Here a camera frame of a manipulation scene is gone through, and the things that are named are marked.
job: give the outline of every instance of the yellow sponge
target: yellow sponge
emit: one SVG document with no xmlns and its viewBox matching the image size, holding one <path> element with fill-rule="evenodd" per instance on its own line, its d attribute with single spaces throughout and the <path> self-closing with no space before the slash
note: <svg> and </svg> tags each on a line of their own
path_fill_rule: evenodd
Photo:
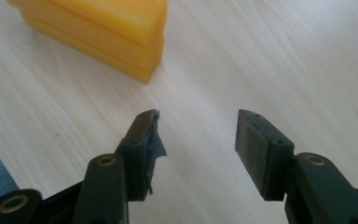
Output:
<svg viewBox="0 0 358 224">
<path fill-rule="evenodd" d="M 161 60 L 167 0 L 8 0 L 36 30 L 148 82 Z"/>
</svg>

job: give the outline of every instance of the stacked yellow layers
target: stacked yellow layers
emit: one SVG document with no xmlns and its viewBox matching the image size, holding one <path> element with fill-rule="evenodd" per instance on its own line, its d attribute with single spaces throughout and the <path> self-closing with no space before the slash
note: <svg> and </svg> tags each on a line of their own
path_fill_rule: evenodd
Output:
<svg viewBox="0 0 358 224">
<path fill-rule="evenodd" d="M 148 82 L 161 60 L 167 0 L 8 0 L 36 30 Z"/>
</svg>

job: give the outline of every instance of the wood grain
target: wood grain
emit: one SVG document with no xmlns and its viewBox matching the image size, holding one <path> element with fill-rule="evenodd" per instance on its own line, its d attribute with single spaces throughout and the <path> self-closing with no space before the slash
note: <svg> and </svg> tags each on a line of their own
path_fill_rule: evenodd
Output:
<svg viewBox="0 0 358 224">
<path fill-rule="evenodd" d="M 0 0 L 0 158 L 48 197 L 161 112 L 168 157 L 131 223 L 287 223 L 234 151 L 240 108 L 333 161 L 358 188 L 358 1 L 172 0 L 145 85 L 28 27 Z"/>
</svg>

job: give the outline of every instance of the bolt hole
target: bolt hole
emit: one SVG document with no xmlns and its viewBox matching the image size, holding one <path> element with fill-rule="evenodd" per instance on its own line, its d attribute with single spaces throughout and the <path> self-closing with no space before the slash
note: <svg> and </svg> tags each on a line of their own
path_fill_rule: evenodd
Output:
<svg viewBox="0 0 358 224">
<path fill-rule="evenodd" d="M 109 157 L 103 157 L 103 158 L 100 158 L 98 160 L 98 164 L 102 165 L 102 166 L 106 166 L 106 165 L 110 165 L 110 164 L 113 164 L 115 162 L 115 158 L 112 157 L 112 156 L 109 156 Z"/>
<path fill-rule="evenodd" d="M 324 160 L 316 156 L 308 156 L 305 159 L 314 165 L 325 165 Z"/>
<path fill-rule="evenodd" d="M 0 213 L 2 214 L 8 214 L 15 212 L 21 208 L 23 208 L 24 205 L 28 203 L 29 199 L 26 195 L 14 195 L 8 199 L 6 199 L 4 202 L 0 205 Z"/>
</svg>

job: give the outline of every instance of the white wooden surface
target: white wooden surface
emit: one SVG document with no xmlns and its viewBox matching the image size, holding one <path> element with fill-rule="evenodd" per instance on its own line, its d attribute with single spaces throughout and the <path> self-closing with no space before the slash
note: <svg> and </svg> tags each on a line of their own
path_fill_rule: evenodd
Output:
<svg viewBox="0 0 358 224">
<path fill-rule="evenodd" d="M 0 0 L 0 158 L 48 197 L 157 108 L 168 157 L 131 223 L 287 223 L 234 151 L 238 109 L 358 188 L 358 1 L 171 0 L 149 84 L 33 31 Z"/>
</svg>

